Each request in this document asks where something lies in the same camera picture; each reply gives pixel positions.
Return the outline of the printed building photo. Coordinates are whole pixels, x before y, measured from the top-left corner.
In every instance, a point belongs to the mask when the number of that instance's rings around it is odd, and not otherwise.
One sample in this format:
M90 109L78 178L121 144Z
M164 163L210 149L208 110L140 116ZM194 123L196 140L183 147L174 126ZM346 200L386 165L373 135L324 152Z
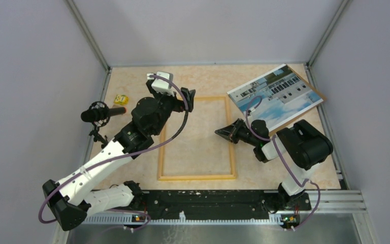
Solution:
M227 95L246 123L263 120L270 132L288 126L326 100L287 64L228 91Z

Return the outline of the brown backing board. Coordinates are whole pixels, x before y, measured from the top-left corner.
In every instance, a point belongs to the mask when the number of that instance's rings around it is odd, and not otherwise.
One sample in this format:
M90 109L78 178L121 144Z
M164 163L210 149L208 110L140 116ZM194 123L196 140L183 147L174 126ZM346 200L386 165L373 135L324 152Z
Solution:
M270 135L288 127L311 110L327 101L307 78L287 64L281 65L274 74L268 88L268 116L266 122Z

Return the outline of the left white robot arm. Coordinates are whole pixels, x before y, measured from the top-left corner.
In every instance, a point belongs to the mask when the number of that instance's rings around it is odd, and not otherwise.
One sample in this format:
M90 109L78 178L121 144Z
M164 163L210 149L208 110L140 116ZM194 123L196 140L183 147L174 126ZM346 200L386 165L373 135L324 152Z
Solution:
M63 231L82 224L88 217L118 207L136 210L142 205L142 190L133 181L116 187L94 190L115 170L135 160L139 155L160 148L175 139L184 129L193 111L196 90L176 88L172 82L157 77L146 82L151 96L141 98L131 111L132 120L92 159L58 181L48 180L43 186L45 196L38 219L43 224L58 222ZM153 136L161 133L172 112L183 112L184 119L168 140L154 145ZM43 219L49 208L51 221Z

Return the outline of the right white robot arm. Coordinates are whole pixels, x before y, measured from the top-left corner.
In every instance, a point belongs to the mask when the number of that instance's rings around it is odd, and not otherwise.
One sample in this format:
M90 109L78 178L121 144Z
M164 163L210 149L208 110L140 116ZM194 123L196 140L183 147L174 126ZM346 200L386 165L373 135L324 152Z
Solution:
M269 136L266 122L256 119L246 125L242 119L215 134L228 142L237 144L243 141L253 146L256 159L267 163L280 158L288 175L278 186L278 193L269 201L277 210L292 209L305 192L305 185L320 163L333 152L331 141L314 126L302 119L291 128L279 130Z

